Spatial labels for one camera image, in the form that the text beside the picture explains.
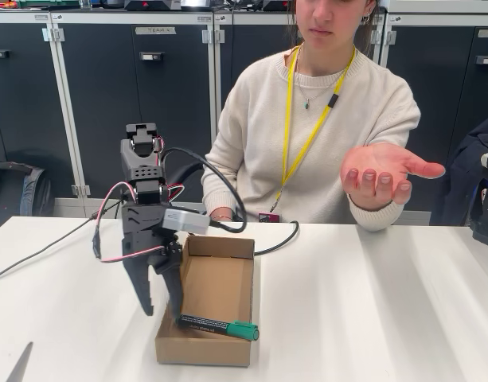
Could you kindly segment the person's left hand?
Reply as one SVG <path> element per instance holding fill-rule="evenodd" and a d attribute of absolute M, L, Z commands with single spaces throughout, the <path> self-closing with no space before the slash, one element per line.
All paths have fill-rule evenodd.
<path fill-rule="evenodd" d="M 350 149 L 342 160 L 342 188 L 359 208 L 377 211 L 394 202 L 405 205 L 412 194 L 408 175 L 436 179 L 445 169 L 402 146 L 377 143 Z"/>

